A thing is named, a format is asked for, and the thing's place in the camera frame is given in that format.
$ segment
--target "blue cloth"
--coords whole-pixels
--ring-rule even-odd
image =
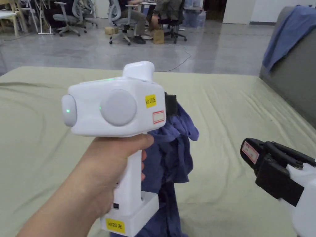
[[[159,210],[136,237],[186,237],[181,232],[174,183],[189,182],[188,174],[193,169],[189,139],[196,141],[199,132],[178,104],[178,115],[167,118],[165,126],[150,134],[155,142],[146,149],[142,191],[158,194]]]
[[[281,23],[272,36],[268,49],[264,55],[263,65],[268,71],[308,35],[316,26],[316,9],[296,6]]]

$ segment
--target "bed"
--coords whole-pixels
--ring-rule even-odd
[[[68,86],[121,71],[21,67],[0,77],[0,235],[17,234],[91,142],[63,124]],[[200,131],[190,182],[176,185],[189,237],[295,237],[287,210],[257,187],[239,154],[244,138],[273,140],[316,157],[316,131],[254,76],[155,73]],[[97,221],[89,236],[108,236]]]

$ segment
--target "white wall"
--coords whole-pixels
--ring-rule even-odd
[[[109,1],[108,0],[95,0],[95,15],[97,18],[108,18]]]
[[[255,3],[256,0],[227,0],[223,23],[249,24]]]
[[[286,6],[315,5],[316,0],[256,0],[251,21],[276,22]]]

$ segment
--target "wooden chair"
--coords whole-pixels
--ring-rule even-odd
[[[28,28],[25,22],[25,18],[22,12],[22,8],[19,0],[0,0],[0,5],[9,4],[12,12],[16,13],[15,16],[11,16],[8,19],[13,21],[15,36],[19,36],[18,25],[16,18],[18,17],[21,23],[21,27],[24,33],[28,33]]]

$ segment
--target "gray floor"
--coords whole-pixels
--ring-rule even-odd
[[[99,29],[88,29],[78,37],[72,33],[58,35],[33,34],[17,40],[1,35],[1,53],[7,70],[20,66],[55,66],[96,69],[122,69],[125,64],[148,60],[156,71],[258,75],[272,26],[221,24],[207,21],[204,29],[187,28],[174,45],[128,46],[122,39],[113,45],[104,34],[106,19],[99,20]],[[5,67],[0,59],[0,72]]]

